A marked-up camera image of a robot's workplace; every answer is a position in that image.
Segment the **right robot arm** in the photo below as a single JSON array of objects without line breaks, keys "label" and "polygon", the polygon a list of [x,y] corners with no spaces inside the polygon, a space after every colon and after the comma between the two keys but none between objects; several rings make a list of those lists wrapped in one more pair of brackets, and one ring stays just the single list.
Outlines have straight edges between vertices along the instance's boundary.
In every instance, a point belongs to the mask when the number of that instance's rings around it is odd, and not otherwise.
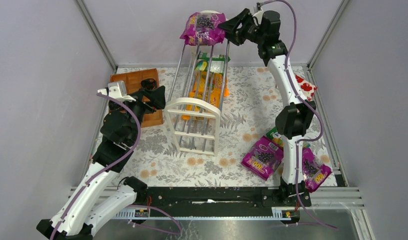
[{"label": "right robot arm", "polygon": [[275,126],[283,142],[283,173],[277,198],[284,203],[296,203],[306,192],[302,170],[304,137],[315,113],[315,102],[308,101],[300,90],[290,66],[290,51],[280,39],[280,14],[262,12],[261,19],[245,8],[237,16],[219,25],[225,37],[239,46],[245,41],[257,44],[258,55],[273,75],[281,93],[282,111]]}]

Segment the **green Fox's candy bag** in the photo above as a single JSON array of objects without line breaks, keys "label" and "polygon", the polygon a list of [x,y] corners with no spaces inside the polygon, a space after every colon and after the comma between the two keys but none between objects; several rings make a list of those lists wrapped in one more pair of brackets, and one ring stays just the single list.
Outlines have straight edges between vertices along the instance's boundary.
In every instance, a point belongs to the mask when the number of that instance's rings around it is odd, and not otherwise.
[{"label": "green Fox's candy bag", "polygon": [[210,67],[211,73],[222,74],[224,73],[225,62],[226,55],[224,54],[211,55],[207,52],[200,52],[195,64],[195,70],[206,72],[208,67]]}]

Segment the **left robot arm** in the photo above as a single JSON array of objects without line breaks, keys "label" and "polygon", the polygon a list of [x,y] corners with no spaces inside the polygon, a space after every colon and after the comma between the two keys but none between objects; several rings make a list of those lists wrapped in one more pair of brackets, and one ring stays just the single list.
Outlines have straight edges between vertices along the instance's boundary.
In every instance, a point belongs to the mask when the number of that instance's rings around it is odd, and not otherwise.
[{"label": "left robot arm", "polygon": [[147,185],[132,176],[112,196],[98,202],[138,145],[144,116],[165,108],[165,91],[164,86],[144,85],[127,93],[123,81],[97,91],[97,96],[109,101],[100,129],[102,141],[72,196],[52,218],[39,221],[38,232],[49,240],[91,240],[122,209],[146,199]]}]

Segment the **purple grape candy bag front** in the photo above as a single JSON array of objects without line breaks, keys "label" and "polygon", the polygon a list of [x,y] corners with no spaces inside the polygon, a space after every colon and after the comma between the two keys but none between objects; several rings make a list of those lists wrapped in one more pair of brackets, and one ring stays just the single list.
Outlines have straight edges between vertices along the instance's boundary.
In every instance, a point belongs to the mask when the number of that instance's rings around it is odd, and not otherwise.
[{"label": "purple grape candy bag front", "polygon": [[267,136],[262,136],[244,156],[241,164],[266,181],[280,166],[282,159],[282,148]]}]

